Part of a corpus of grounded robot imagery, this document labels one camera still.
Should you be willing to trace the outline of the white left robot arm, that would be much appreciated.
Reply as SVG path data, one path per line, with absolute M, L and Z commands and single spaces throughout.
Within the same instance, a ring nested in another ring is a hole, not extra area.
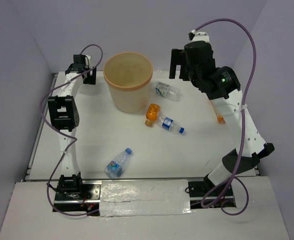
M 59 137 L 63 157 L 56 192 L 72 199 L 81 198 L 85 192 L 77 163 L 76 146 L 72 141 L 80 123 L 75 96 L 82 84 L 96 83 L 96 70 L 91 70 L 91 67 L 90 55 L 73 55 L 73 63 L 65 71 L 66 85 L 60 88 L 56 96 L 48 98 L 51 125 L 63 134 Z

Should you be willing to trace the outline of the small orange juice bottle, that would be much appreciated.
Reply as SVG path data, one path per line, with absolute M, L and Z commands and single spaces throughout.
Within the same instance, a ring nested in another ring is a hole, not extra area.
M 151 103 L 147 112 L 146 112 L 146 120 L 145 125 L 148 127 L 153 126 L 153 124 L 158 119 L 158 113 L 160 112 L 161 107 L 155 103 Z

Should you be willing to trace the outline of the clear crushed bottle back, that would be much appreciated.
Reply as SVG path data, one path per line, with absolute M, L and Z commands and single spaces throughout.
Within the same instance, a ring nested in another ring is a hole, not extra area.
M 169 78 L 169 71 L 156 69 L 153 71 L 153 78 L 155 79 L 168 79 Z

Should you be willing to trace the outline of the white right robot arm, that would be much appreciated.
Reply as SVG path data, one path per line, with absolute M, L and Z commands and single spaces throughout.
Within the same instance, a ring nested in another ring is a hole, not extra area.
M 175 78 L 176 67 L 180 66 L 180 79 L 190 81 L 207 95 L 235 142 L 235 149 L 204 178 L 205 192 L 214 196 L 221 191 L 221 183 L 231 177 L 234 168 L 237 168 L 236 174 L 253 169 L 274 151 L 274 146 L 263 139 L 241 102 L 243 93 L 234 70 L 215 65 L 208 34 L 192 30 L 189 39 L 183 49 L 172 49 L 169 77 Z

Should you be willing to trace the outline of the water bottle colourful label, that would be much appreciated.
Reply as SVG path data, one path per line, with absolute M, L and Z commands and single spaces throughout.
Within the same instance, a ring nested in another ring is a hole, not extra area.
M 126 148 L 115 156 L 105 167 L 105 174 L 111 179 L 119 178 L 126 169 L 132 155 L 132 150 Z

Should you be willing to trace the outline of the clear bottle green-white label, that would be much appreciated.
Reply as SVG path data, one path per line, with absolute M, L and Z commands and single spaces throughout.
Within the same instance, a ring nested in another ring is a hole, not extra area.
M 180 89 L 172 85 L 156 81 L 152 84 L 153 91 L 159 96 L 177 102 L 180 97 Z

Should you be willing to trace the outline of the tall orange drink bottle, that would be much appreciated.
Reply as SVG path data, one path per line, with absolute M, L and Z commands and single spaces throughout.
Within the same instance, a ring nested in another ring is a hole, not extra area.
M 219 109 L 215 105 L 212 105 L 212 107 L 213 107 L 214 112 L 216 114 L 216 118 L 217 118 L 218 123 L 225 124 L 224 118 L 223 118 L 221 112 L 219 111 Z

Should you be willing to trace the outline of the clear bottle blue label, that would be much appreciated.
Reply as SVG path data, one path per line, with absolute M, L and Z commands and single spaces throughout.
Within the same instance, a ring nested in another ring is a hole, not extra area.
M 157 124 L 161 128 L 163 128 L 173 134 L 183 134 L 185 131 L 185 128 L 181 127 L 178 122 L 176 122 L 173 119 L 166 117 L 166 116 L 159 117 Z

